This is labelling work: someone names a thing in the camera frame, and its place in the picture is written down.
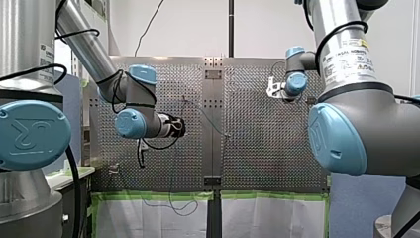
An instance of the pegboard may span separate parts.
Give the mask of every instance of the pegboard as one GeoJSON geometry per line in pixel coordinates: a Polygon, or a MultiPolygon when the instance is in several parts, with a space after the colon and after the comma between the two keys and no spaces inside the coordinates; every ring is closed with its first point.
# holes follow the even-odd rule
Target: pegboard
{"type": "MultiPolygon", "coordinates": [[[[316,74],[310,74],[310,88],[299,102],[287,104],[265,94],[275,59],[223,59],[223,66],[218,65],[222,77],[214,79],[219,84],[206,79],[209,61],[202,58],[113,61],[123,69],[138,63],[153,66],[158,80],[157,112],[182,115],[187,134],[168,150],[145,152],[146,167],[140,169],[136,141],[117,135],[111,105],[99,100],[91,107],[91,120],[96,121],[91,123],[96,127],[91,135],[96,143],[92,145],[98,145],[91,154],[98,155],[100,161],[92,179],[93,190],[199,191],[205,188],[203,178],[208,172],[218,171],[222,189],[326,191],[327,174],[313,159],[306,130],[310,106],[305,99],[323,90],[316,74]],[[215,126],[223,134],[213,140],[208,137],[217,138],[217,133],[203,129],[209,123],[197,109],[201,107],[210,119],[216,118],[208,108],[209,90],[214,90],[211,99],[220,104],[221,118],[215,120],[215,126]],[[196,105],[184,104],[183,97],[196,105]],[[208,148],[215,145],[221,149],[209,155],[208,148]],[[110,172],[117,164],[118,172],[110,172]],[[209,170],[209,165],[220,169],[209,170]]],[[[284,63],[274,74],[278,79],[284,76],[284,63]]],[[[150,143],[161,147],[172,140],[153,139],[150,143]]]]}
{"type": "MultiPolygon", "coordinates": [[[[313,158],[307,135],[308,96],[324,83],[308,73],[309,85],[293,103],[266,95],[270,59],[225,59],[222,189],[324,192],[327,174],[313,158]]],[[[280,81],[285,62],[275,68],[280,81]]]]}

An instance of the light blue joint cap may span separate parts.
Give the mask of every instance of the light blue joint cap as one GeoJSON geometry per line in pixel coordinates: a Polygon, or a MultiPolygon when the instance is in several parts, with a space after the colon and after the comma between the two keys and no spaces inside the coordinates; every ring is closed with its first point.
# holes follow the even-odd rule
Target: light blue joint cap
{"type": "Polygon", "coordinates": [[[115,128],[124,138],[141,139],[145,137],[148,126],[142,113],[129,108],[118,113],[115,128]]]}
{"type": "Polygon", "coordinates": [[[358,131],[336,107],[320,103],[309,112],[309,141],[312,153],[325,169],[358,176],[368,159],[358,131]]]}
{"type": "Polygon", "coordinates": [[[291,74],[286,82],[285,92],[289,96],[297,96],[302,93],[308,85],[308,77],[303,72],[291,74]]]}
{"type": "Polygon", "coordinates": [[[133,79],[150,85],[156,85],[157,72],[154,68],[142,64],[135,64],[129,67],[129,73],[133,79]]]}
{"type": "Polygon", "coordinates": [[[304,52],[305,52],[305,49],[302,48],[302,47],[292,47],[292,48],[289,48],[287,50],[287,52],[286,52],[286,58],[289,59],[289,58],[293,57],[296,54],[304,53],[304,52]]]}
{"type": "Polygon", "coordinates": [[[68,147],[68,119],[52,104],[21,100],[0,106],[0,168],[30,171],[47,166],[68,147]]]}

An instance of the white cloth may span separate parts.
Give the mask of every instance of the white cloth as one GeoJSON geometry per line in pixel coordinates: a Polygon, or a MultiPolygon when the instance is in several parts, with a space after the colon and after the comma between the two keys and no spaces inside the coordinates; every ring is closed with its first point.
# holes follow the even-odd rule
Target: white cloth
{"type": "Polygon", "coordinates": [[[324,238],[325,201],[223,200],[223,238],[324,238]]]}
{"type": "MultiPolygon", "coordinates": [[[[197,210],[186,217],[178,216],[169,207],[150,207],[141,200],[102,201],[96,219],[96,238],[205,238],[207,201],[199,200],[197,210]]],[[[166,201],[147,201],[148,204],[169,205],[166,201]]],[[[185,201],[174,201],[180,208],[185,201]]],[[[195,208],[189,204],[181,214],[195,208]]]]}

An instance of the label sticker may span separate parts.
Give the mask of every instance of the label sticker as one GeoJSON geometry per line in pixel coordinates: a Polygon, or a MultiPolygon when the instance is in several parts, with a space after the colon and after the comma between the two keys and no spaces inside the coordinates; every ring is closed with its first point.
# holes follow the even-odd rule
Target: label sticker
{"type": "Polygon", "coordinates": [[[343,47],[366,47],[368,49],[368,42],[363,39],[349,39],[342,41],[343,47]]]}
{"type": "Polygon", "coordinates": [[[325,83],[342,82],[349,77],[368,76],[376,79],[373,62],[366,47],[346,46],[322,59],[325,83]]]}
{"type": "MultiPolygon", "coordinates": [[[[53,63],[53,60],[54,60],[53,48],[47,45],[41,45],[40,46],[40,66],[51,64],[53,63]]],[[[39,76],[41,80],[53,81],[53,67],[40,71],[39,76]]]]}

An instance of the wire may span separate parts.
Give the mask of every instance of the wire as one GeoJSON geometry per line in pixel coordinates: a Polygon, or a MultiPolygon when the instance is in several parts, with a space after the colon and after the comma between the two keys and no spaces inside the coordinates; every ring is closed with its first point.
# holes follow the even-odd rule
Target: wire
{"type": "Polygon", "coordinates": [[[58,35],[58,37],[55,37],[56,40],[62,40],[64,38],[68,38],[68,37],[72,37],[72,36],[76,36],[82,33],[89,33],[89,32],[93,32],[95,33],[96,37],[99,37],[99,35],[101,34],[97,29],[87,29],[87,30],[83,30],[83,31],[79,31],[79,32],[73,32],[73,33],[69,33],[69,34],[65,34],[65,35],[58,35]]]}
{"type": "Polygon", "coordinates": [[[420,211],[417,212],[402,228],[396,233],[394,238],[402,238],[418,221],[420,220],[420,211]]]}
{"type": "Polygon", "coordinates": [[[324,39],[322,39],[321,43],[318,46],[316,54],[315,54],[315,64],[316,64],[318,74],[321,74],[320,73],[319,59],[321,57],[321,53],[322,53],[322,50],[324,49],[325,45],[327,45],[328,41],[330,41],[330,39],[332,37],[334,37],[338,32],[340,32],[341,30],[343,30],[343,29],[345,29],[349,26],[353,26],[353,25],[362,25],[364,27],[365,33],[368,31],[368,23],[366,23],[364,21],[352,21],[352,22],[348,22],[348,23],[345,23],[343,25],[340,25],[340,26],[336,27],[327,36],[325,36],[324,39]]]}
{"type": "MultiPolygon", "coordinates": [[[[181,115],[180,115],[181,118],[183,116],[183,112],[184,112],[185,106],[186,106],[186,102],[184,102],[184,104],[182,105],[181,115]]],[[[172,170],[171,170],[170,185],[169,185],[169,204],[170,204],[170,207],[172,208],[173,212],[175,212],[176,215],[182,216],[182,217],[186,217],[186,216],[192,215],[198,209],[198,201],[196,201],[194,199],[193,201],[190,201],[186,205],[183,206],[183,208],[185,208],[185,207],[187,207],[187,205],[189,205],[191,203],[195,203],[194,209],[191,212],[187,213],[187,214],[181,214],[181,213],[179,213],[178,212],[178,209],[176,209],[176,207],[173,206],[173,202],[172,202],[172,189],[173,189],[173,174],[174,174],[174,170],[175,170],[175,160],[176,160],[176,158],[178,158],[178,147],[177,147],[177,145],[175,145],[175,156],[172,159],[172,166],[171,166],[172,167],[172,170]]]]}
{"type": "Polygon", "coordinates": [[[133,81],[133,82],[135,82],[137,85],[139,85],[140,87],[142,87],[153,99],[154,99],[154,104],[157,104],[157,102],[158,102],[158,99],[157,99],[157,97],[155,96],[155,94],[150,90],[150,89],[148,89],[146,86],[144,86],[144,85],[142,85],[140,82],[138,82],[137,80],[135,80],[134,78],[133,78],[133,76],[129,73],[129,72],[126,72],[126,75],[133,81]]]}
{"type": "Polygon", "coordinates": [[[123,71],[122,69],[120,69],[120,70],[118,70],[118,71],[117,71],[114,75],[112,75],[111,77],[108,77],[108,78],[106,78],[106,79],[104,79],[104,80],[100,81],[100,83],[102,83],[102,82],[104,82],[105,80],[109,80],[109,79],[113,78],[114,76],[118,75],[118,73],[120,73],[120,76],[118,77],[118,79],[117,79],[117,80],[115,80],[115,81],[114,81],[114,88],[113,88],[113,94],[112,94],[112,100],[111,100],[112,111],[113,111],[115,114],[118,114],[118,113],[120,113],[122,110],[126,109],[126,106],[124,106],[124,108],[123,108],[123,109],[121,109],[120,111],[117,111],[117,109],[115,108],[115,99],[118,99],[118,101],[120,101],[120,102],[122,101],[122,100],[120,100],[120,99],[118,98],[118,96],[117,96],[117,90],[120,88],[120,83],[121,83],[121,80],[123,79],[124,71],[123,71]]]}
{"type": "Polygon", "coordinates": [[[145,168],[145,155],[141,150],[142,141],[137,140],[137,161],[139,162],[140,169],[145,168]]]}
{"type": "Polygon", "coordinates": [[[99,35],[101,34],[99,32],[99,30],[97,29],[87,29],[87,30],[82,30],[82,31],[78,31],[78,32],[73,32],[73,33],[68,33],[65,35],[60,35],[59,31],[58,31],[58,19],[59,19],[59,14],[61,13],[62,8],[64,7],[64,4],[67,2],[67,0],[61,0],[58,3],[58,6],[55,10],[55,33],[57,35],[57,37],[55,37],[56,40],[61,40],[63,43],[67,44],[67,42],[64,40],[64,38],[68,38],[68,37],[72,37],[72,36],[76,36],[79,34],[83,34],[83,33],[88,33],[88,32],[94,32],[96,37],[99,37],[99,35]]]}
{"type": "Polygon", "coordinates": [[[73,238],[79,238],[80,223],[81,223],[81,188],[80,188],[80,177],[77,169],[77,161],[74,157],[71,147],[68,146],[65,150],[68,161],[70,163],[71,174],[73,176],[74,184],[74,224],[73,224],[73,238]]]}
{"type": "Polygon", "coordinates": [[[176,137],[169,145],[165,146],[165,147],[156,147],[156,146],[152,146],[151,144],[149,144],[146,140],[143,140],[143,142],[150,148],[157,150],[157,151],[164,151],[166,149],[169,149],[170,147],[172,147],[173,145],[175,145],[175,143],[178,141],[179,137],[176,137]]]}
{"type": "MultiPolygon", "coordinates": [[[[61,0],[58,3],[58,6],[56,7],[55,10],[55,33],[59,36],[59,31],[58,31],[58,19],[59,19],[59,14],[61,13],[62,8],[64,7],[64,4],[67,2],[67,0],[61,0]]],[[[61,39],[61,41],[65,44],[67,44],[67,42],[64,39],[61,39]]]]}
{"type": "Polygon", "coordinates": [[[49,69],[49,68],[52,68],[52,67],[59,67],[63,70],[61,76],[54,82],[54,84],[57,85],[67,76],[67,68],[64,65],[59,64],[59,63],[51,63],[51,64],[48,64],[48,65],[37,66],[37,67],[29,68],[29,69],[26,69],[26,70],[23,70],[23,71],[18,71],[18,72],[15,72],[15,73],[11,73],[9,75],[5,75],[5,76],[0,77],[0,81],[12,79],[12,78],[15,78],[15,77],[20,77],[20,76],[23,76],[23,75],[26,75],[26,74],[34,73],[34,72],[45,70],[45,69],[49,69]]]}
{"type": "Polygon", "coordinates": [[[225,137],[230,137],[231,135],[229,134],[225,134],[223,133],[215,124],[214,122],[207,116],[207,114],[204,112],[204,110],[200,107],[200,105],[198,105],[197,103],[187,100],[187,99],[182,99],[182,101],[187,102],[187,103],[191,103],[192,105],[194,105],[202,114],[203,116],[207,119],[207,121],[211,124],[211,126],[214,128],[214,130],[217,131],[217,133],[219,133],[222,136],[225,137]]]}
{"type": "Polygon", "coordinates": [[[281,62],[284,62],[284,60],[279,60],[279,61],[276,61],[273,65],[272,65],[272,67],[271,67],[271,71],[269,72],[269,76],[274,76],[274,68],[275,68],[275,66],[276,65],[278,65],[279,63],[281,63],[281,62]]]}
{"type": "MultiPolygon", "coordinates": [[[[181,115],[180,115],[180,117],[182,117],[183,116],[183,111],[184,111],[184,109],[185,109],[185,104],[186,103],[184,103],[183,105],[182,105],[182,109],[181,109],[181,115]]],[[[140,156],[142,156],[142,159],[144,158],[144,156],[143,156],[143,154],[141,153],[141,152],[139,152],[139,150],[140,150],[140,148],[141,148],[141,144],[140,144],[140,140],[138,141],[138,147],[137,147],[137,157],[138,157],[138,160],[139,160],[139,165],[140,165],[140,167],[141,168],[143,168],[144,167],[144,161],[140,161],[140,156]]],[[[175,147],[175,158],[177,158],[177,153],[178,153],[178,149],[177,149],[177,147],[175,147]]],[[[192,201],[189,201],[188,203],[186,203],[185,205],[183,205],[182,207],[174,207],[173,206],[173,202],[172,202],[172,197],[171,197],[171,194],[172,194],[172,189],[173,189],[173,174],[174,174],[174,172],[173,172],[173,170],[174,170],[174,168],[175,168],[175,165],[174,165],[174,162],[175,162],[175,159],[172,159],[172,166],[171,166],[171,175],[170,175],[170,184],[169,184],[169,192],[168,192],[168,196],[169,196],[169,205],[165,205],[165,204],[159,204],[159,205],[153,205],[153,204],[149,204],[149,203],[147,203],[146,202],[146,200],[142,197],[142,195],[140,194],[140,198],[142,199],[142,201],[143,201],[143,203],[146,205],[146,206],[149,206],[149,207],[168,207],[168,208],[171,208],[172,210],[173,210],[173,212],[175,212],[175,214],[176,215],[178,215],[178,216],[183,216],[183,217],[185,217],[185,216],[189,216],[189,215],[191,215],[191,214],[193,214],[197,209],[198,209],[198,202],[196,201],[196,200],[192,200],[192,201]],[[187,213],[187,214],[181,214],[181,213],[179,213],[178,211],[182,211],[182,210],[184,210],[186,207],[188,207],[190,204],[192,204],[192,203],[195,203],[195,207],[194,207],[194,209],[191,211],[191,212],[189,212],[189,213],[187,213]]]]}
{"type": "Polygon", "coordinates": [[[155,10],[155,13],[152,15],[151,19],[149,20],[148,26],[146,27],[145,31],[143,32],[143,34],[140,36],[139,38],[139,43],[137,45],[136,51],[134,52],[134,56],[137,56],[137,52],[139,51],[140,45],[142,44],[142,39],[143,37],[146,35],[146,33],[148,32],[149,28],[151,27],[152,22],[154,21],[155,16],[158,13],[158,10],[160,9],[161,4],[164,2],[164,0],[161,0],[160,3],[157,5],[157,9],[155,10]]]}
{"type": "Polygon", "coordinates": [[[308,27],[313,31],[314,26],[312,25],[312,22],[309,19],[308,0],[303,0],[302,5],[303,5],[303,11],[305,13],[306,23],[308,24],[308,27]]]}
{"type": "Polygon", "coordinates": [[[401,96],[401,95],[394,95],[396,99],[404,100],[404,101],[410,101],[412,103],[420,104],[420,100],[412,97],[407,96],[401,96]]]}

